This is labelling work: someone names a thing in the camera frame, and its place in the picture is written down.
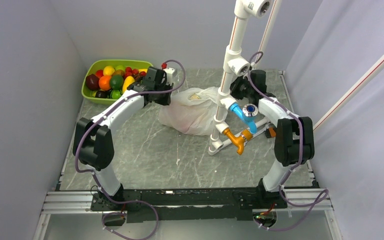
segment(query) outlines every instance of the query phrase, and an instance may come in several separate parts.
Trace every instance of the yellow faucet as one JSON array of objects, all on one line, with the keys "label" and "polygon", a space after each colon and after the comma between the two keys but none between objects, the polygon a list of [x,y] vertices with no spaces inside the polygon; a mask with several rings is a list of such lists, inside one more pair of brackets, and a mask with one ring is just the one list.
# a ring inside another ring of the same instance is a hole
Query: yellow faucet
[{"label": "yellow faucet", "polygon": [[223,134],[226,135],[230,139],[233,145],[237,147],[237,154],[242,155],[244,152],[245,142],[251,140],[253,138],[253,135],[248,129],[243,130],[239,136],[235,136],[230,128],[226,128],[223,131]]}]

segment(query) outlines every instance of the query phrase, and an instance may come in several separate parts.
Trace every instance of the white wall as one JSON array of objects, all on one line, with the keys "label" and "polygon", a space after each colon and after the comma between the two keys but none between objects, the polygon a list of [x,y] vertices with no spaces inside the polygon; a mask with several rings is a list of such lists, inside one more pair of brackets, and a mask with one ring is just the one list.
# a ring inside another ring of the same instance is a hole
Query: white wall
[{"label": "white wall", "polygon": [[86,69],[47,0],[0,0],[0,240],[32,239]]},{"label": "white wall", "polygon": [[[383,54],[384,0],[324,0],[286,69],[295,110],[317,122]],[[344,239],[384,239],[384,70],[314,134]]]},{"label": "white wall", "polygon": [[[186,68],[221,68],[235,0],[51,0],[87,66],[99,59],[139,59]],[[284,0],[264,68],[285,70],[322,0]],[[250,18],[247,59],[260,46],[269,14]]]}]

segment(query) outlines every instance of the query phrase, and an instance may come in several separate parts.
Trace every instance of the green basket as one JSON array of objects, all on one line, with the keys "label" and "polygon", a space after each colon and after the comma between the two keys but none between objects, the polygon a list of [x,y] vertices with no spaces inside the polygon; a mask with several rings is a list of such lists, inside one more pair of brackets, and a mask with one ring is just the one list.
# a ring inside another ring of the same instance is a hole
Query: green basket
[{"label": "green basket", "polygon": [[90,100],[92,103],[96,104],[105,104],[111,105],[117,99],[110,98],[97,98],[92,96],[92,91],[86,86],[86,77],[95,74],[98,70],[104,69],[106,66],[116,67],[117,65],[123,65],[125,67],[131,67],[132,69],[147,69],[151,67],[152,64],[148,61],[138,61],[138,60],[126,60],[126,59],[104,59],[96,61],[92,66],[90,66],[89,70],[84,76],[83,84],[81,86],[81,94],[85,99]]}]

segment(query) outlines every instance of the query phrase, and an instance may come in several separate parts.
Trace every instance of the gray marble tabletop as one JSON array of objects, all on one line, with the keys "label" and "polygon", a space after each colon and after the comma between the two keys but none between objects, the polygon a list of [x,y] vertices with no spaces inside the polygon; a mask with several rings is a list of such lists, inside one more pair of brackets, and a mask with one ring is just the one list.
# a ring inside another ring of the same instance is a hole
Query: gray marble tabletop
[{"label": "gray marble tabletop", "polygon": [[[267,91],[275,94],[289,108],[278,71],[270,69],[266,72]],[[222,74],[222,69],[187,69],[186,82],[180,91],[218,87]],[[248,101],[244,99],[238,103],[243,106]],[[80,116],[91,118],[107,107],[86,100]],[[263,134],[248,142],[242,155],[238,155],[236,147],[230,145],[210,156],[207,152],[208,136],[187,135],[160,124],[159,110],[159,105],[148,104],[113,133],[116,141],[112,164],[125,189],[255,187],[276,159],[274,138],[267,139]],[[228,114],[226,122],[233,133],[246,127],[232,113]],[[89,173],[75,171],[74,156],[70,154],[62,173],[60,189],[88,190],[94,184]],[[307,166],[297,168],[286,185],[311,186]]]}]

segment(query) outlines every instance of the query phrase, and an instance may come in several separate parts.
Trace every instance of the plastic bag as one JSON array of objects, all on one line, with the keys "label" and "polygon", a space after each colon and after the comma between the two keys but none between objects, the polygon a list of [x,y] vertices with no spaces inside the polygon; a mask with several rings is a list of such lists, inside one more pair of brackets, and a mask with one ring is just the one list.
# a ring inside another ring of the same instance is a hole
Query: plastic bag
[{"label": "plastic bag", "polygon": [[170,105],[161,106],[158,120],[184,134],[211,135],[216,110],[217,87],[193,87],[172,94]]}]

